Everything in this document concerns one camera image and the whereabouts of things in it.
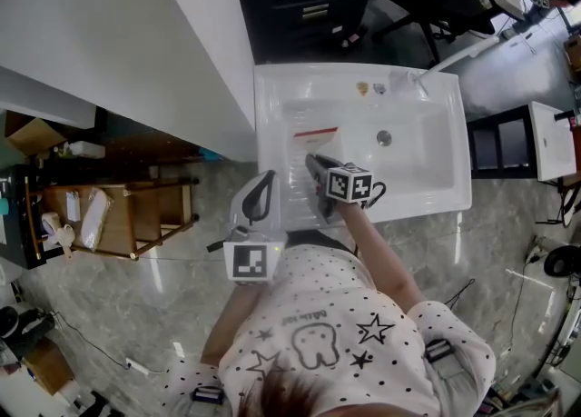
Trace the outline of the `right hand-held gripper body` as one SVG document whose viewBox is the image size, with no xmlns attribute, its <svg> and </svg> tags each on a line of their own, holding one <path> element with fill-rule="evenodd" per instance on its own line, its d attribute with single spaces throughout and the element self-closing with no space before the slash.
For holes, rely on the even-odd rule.
<svg viewBox="0 0 581 417">
<path fill-rule="evenodd" d="M 337 204 L 357 204 L 367 210 L 387 192 L 387 186 L 374 179 L 373 173 L 348 163 L 343 167 L 321 170 L 314 180 L 318 196 L 318 211 L 325 223 L 333 223 Z"/>
</svg>

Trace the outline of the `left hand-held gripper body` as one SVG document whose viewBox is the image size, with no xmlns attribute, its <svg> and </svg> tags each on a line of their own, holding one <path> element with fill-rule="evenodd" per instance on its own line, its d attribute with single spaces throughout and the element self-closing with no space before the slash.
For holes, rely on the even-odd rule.
<svg viewBox="0 0 581 417">
<path fill-rule="evenodd" d="M 234 226 L 227 236 L 206 247 L 208 253 L 223 252 L 227 278 L 238 284 L 268 284 L 274 279 L 284 255 L 287 234 L 265 233 L 245 226 Z"/>
</svg>

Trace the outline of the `red and white squeegee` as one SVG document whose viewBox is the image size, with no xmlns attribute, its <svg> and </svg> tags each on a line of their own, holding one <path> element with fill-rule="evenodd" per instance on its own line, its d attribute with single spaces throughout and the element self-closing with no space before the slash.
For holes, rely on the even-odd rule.
<svg viewBox="0 0 581 417">
<path fill-rule="evenodd" d="M 330 143 L 338 132 L 337 126 L 295 133 L 293 142 L 308 154 L 317 154 L 318 151 Z"/>
</svg>

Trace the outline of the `white sink basin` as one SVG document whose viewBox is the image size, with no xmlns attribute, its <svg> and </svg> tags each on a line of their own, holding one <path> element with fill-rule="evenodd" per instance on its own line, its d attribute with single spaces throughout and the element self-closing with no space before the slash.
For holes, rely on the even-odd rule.
<svg viewBox="0 0 581 417">
<path fill-rule="evenodd" d="M 465 112 L 454 74 L 436 73 L 429 99 L 395 96 L 389 74 L 407 67 L 353 63 L 258 65 L 254 69 L 259 168 L 281 185 L 287 230 L 322 228 L 306 151 L 295 133 L 339 128 L 317 154 L 373 173 L 387 192 L 374 223 L 466 210 L 471 205 Z"/>
</svg>

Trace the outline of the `person's right forearm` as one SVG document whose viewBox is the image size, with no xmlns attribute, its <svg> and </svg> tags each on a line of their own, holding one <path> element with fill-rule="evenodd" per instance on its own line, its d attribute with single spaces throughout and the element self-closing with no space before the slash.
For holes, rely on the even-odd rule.
<svg viewBox="0 0 581 417">
<path fill-rule="evenodd" d="M 341 215 L 379 292 L 407 313 L 426 300 L 411 273 L 357 204 L 339 202 Z"/>
</svg>

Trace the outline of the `person's left forearm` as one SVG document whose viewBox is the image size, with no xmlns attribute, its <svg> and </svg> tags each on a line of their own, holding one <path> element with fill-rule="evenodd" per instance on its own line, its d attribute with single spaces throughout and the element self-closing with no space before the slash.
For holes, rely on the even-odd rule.
<svg viewBox="0 0 581 417">
<path fill-rule="evenodd" d="M 202 349 L 202 364 L 219 366 L 239 328 L 253 313 L 265 290 L 266 286 L 261 284 L 238 285 L 233 289 Z"/>
</svg>

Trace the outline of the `person's black trousers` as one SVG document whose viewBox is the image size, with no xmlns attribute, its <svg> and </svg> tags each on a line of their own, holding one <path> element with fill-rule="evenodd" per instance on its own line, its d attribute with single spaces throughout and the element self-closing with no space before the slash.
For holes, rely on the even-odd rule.
<svg viewBox="0 0 581 417">
<path fill-rule="evenodd" d="M 318 230 L 301 230 L 287 233 L 286 249 L 303 245 L 313 247 L 316 250 L 325 250 L 329 253 L 349 253 L 354 256 L 358 254 L 355 250 L 351 250 L 345 244 Z"/>
</svg>

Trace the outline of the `person's spotted white shirt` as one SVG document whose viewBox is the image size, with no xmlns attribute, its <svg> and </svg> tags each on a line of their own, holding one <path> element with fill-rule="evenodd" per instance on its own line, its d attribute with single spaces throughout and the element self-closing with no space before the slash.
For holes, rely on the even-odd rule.
<svg viewBox="0 0 581 417">
<path fill-rule="evenodd" d="M 412 417 L 474 417 L 491 385 L 489 345 L 436 301 L 404 313 L 349 253 L 286 250 L 219 366 L 179 361 L 167 417 L 323 417 L 388 405 Z"/>
</svg>

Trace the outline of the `white oblong packet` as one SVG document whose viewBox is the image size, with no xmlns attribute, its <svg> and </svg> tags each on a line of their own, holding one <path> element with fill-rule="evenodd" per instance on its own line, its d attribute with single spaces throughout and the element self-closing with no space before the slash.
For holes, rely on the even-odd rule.
<svg viewBox="0 0 581 417">
<path fill-rule="evenodd" d="M 93 188 L 81 226 L 81 241 L 85 248 L 95 252 L 101 240 L 105 217 L 113 200 L 101 188 Z"/>
</svg>

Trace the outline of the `small white extension socket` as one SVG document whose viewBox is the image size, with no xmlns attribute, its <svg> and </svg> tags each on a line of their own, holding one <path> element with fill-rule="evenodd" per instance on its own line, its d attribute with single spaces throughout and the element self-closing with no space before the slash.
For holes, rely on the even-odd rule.
<svg viewBox="0 0 581 417">
<path fill-rule="evenodd" d="M 125 364 L 126 364 L 126 368 L 128 370 L 137 371 L 145 376 L 148 376 L 152 373 L 146 366 L 138 363 L 137 361 L 135 361 L 133 359 L 126 358 Z"/>
</svg>

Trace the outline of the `white curved faucet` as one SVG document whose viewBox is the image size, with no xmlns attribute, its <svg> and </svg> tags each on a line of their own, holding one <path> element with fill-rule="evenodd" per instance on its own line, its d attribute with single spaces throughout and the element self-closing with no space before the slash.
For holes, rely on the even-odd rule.
<svg viewBox="0 0 581 417">
<path fill-rule="evenodd" d="M 405 68 L 403 71 L 392 71 L 389 74 L 389 91 L 395 96 L 408 96 L 427 101 L 429 99 L 429 92 L 426 83 L 429 78 L 467 57 L 474 58 L 478 56 L 498 42 L 498 36 L 483 39 L 451 55 L 421 74 L 413 72 L 410 68 Z"/>
</svg>

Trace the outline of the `white tape roll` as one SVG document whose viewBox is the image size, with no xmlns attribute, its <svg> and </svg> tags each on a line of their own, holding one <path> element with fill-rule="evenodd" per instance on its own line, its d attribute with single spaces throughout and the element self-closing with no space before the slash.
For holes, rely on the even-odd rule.
<svg viewBox="0 0 581 417">
<path fill-rule="evenodd" d="M 56 212 L 43 213 L 41 223 L 48 235 L 47 241 L 58 243 L 58 230 L 62 228 L 59 215 Z"/>
</svg>

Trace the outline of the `cardboard box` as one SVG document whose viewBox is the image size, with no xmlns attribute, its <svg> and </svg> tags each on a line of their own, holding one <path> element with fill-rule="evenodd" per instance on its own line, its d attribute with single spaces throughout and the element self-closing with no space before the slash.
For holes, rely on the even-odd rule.
<svg viewBox="0 0 581 417">
<path fill-rule="evenodd" d="M 13 111 L 6 113 L 5 139 L 24 156 L 45 152 L 66 141 L 45 120 Z"/>
<path fill-rule="evenodd" d="M 40 340 L 23 358 L 23 363 L 34 380 L 51 396 L 74 378 L 73 371 L 59 347 L 48 338 Z"/>
</svg>

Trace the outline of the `black side table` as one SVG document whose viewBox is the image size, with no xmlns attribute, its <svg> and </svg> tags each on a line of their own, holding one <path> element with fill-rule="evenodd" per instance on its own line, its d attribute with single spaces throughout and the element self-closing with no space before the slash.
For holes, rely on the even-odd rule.
<svg viewBox="0 0 581 417">
<path fill-rule="evenodd" d="M 46 263 L 34 180 L 29 165 L 0 169 L 0 197 L 10 203 L 9 215 L 0 216 L 0 257 L 26 270 Z"/>
</svg>

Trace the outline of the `white desk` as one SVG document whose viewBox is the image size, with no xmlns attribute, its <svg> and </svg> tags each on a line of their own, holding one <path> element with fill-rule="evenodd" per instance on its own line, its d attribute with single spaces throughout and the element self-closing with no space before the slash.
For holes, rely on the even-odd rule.
<svg viewBox="0 0 581 417">
<path fill-rule="evenodd" d="M 94 127 L 96 106 L 0 66 L 0 110 L 79 129 Z"/>
</svg>

